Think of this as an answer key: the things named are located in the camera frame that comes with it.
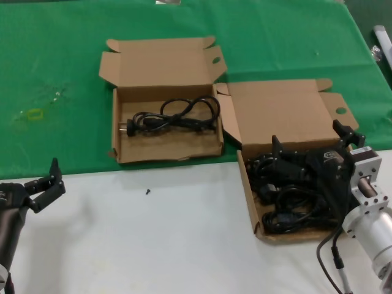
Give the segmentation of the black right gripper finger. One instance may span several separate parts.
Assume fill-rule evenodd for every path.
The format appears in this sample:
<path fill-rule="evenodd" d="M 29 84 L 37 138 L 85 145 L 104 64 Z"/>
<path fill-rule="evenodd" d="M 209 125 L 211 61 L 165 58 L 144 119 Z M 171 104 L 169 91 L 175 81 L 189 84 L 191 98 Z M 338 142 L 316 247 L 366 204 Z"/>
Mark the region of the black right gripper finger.
<path fill-rule="evenodd" d="M 354 131 L 350 126 L 341 124 L 337 119 L 333 120 L 333 130 L 338 134 L 339 140 L 332 147 L 332 150 L 341 151 L 347 149 L 351 144 L 354 144 L 358 148 L 364 146 L 366 137 Z"/>
<path fill-rule="evenodd" d="M 285 150 L 276 135 L 272 136 L 272 156 L 273 184 L 304 184 L 310 181 L 305 153 Z"/>

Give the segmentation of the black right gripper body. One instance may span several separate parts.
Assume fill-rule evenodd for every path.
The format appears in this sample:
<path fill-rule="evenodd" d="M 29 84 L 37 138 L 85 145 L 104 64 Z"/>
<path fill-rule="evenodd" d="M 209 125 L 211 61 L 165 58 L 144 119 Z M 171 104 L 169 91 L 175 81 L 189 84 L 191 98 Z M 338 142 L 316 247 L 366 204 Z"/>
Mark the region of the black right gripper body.
<path fill-rule="evenodd" d="M 353 161 L 347 148 L 327 147 L 310 150 L 306 164 L 315 177 L 338 222 L 343 222 L 351 202 L 350 180 Z"/>

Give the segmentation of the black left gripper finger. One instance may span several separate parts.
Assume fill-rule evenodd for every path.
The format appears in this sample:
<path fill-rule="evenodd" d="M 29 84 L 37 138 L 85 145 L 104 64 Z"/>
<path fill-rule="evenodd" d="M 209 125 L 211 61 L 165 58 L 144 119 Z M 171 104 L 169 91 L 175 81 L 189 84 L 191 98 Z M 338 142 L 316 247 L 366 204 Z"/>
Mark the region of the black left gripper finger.
<path fill-rule="evenodd" d="M 31 181 L 29 182 L 29 195 L 37 194 L 37 197 L 29 198 L 29 208 L 35 213 L 39 213 L 65 193 L 66 188 L 61 179 Z"/>
<path fill-rule="evenodd" d="M 24 185 L 29 195 L 47 192 L 53 195 L 62 195 L 62 173 L 58 159 L 53 158 L 48 176 L 39 178 Z"/>

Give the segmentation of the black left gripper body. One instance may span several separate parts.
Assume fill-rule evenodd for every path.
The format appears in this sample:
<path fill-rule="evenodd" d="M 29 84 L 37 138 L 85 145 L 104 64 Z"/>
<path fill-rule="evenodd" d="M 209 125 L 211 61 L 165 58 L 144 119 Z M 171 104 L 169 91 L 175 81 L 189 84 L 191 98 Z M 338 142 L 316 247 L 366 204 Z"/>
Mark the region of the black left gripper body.
<path fill-rule="evenodd" d="M 1 265 L 12 264 L 30 196 L 31 191 L 22 184 L 1 184 Z"/>

